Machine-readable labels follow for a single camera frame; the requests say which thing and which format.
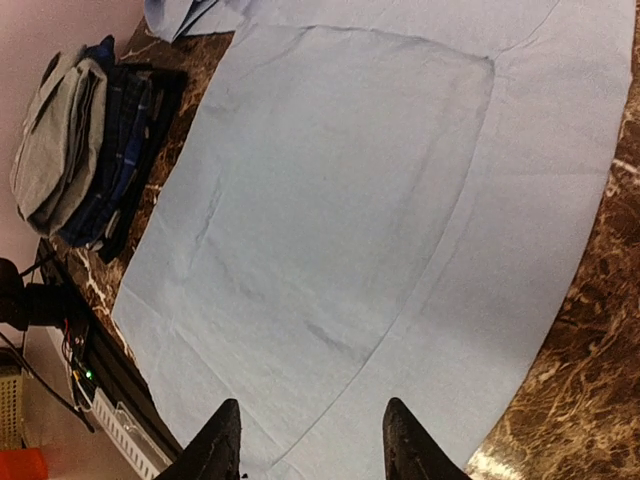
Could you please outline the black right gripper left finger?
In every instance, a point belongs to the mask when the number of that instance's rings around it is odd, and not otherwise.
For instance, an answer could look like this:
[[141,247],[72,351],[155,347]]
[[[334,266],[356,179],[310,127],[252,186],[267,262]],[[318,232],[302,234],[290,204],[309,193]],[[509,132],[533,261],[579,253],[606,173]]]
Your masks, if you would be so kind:
[[226,399],[159,480],[239,479],[241,417],[235,399]]

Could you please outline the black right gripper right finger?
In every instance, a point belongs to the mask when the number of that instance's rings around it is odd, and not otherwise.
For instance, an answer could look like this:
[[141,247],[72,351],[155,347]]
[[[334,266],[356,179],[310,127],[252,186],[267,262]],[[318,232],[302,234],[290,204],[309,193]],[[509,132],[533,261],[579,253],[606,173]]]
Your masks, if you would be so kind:
[[389,400],[382,431],[387,479],[470,479],[449,459],[401,399]]

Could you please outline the light blue long sleeve shirt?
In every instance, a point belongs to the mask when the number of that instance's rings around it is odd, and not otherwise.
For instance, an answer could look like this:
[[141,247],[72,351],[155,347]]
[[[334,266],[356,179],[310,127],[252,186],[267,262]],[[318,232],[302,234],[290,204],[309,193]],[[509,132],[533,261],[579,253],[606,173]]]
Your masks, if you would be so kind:
[[228,398],[257,479],[376,479],[402,399],[457,465],[591,231],[631,1],[149,1],[231,32],[113,309],[188,444]]

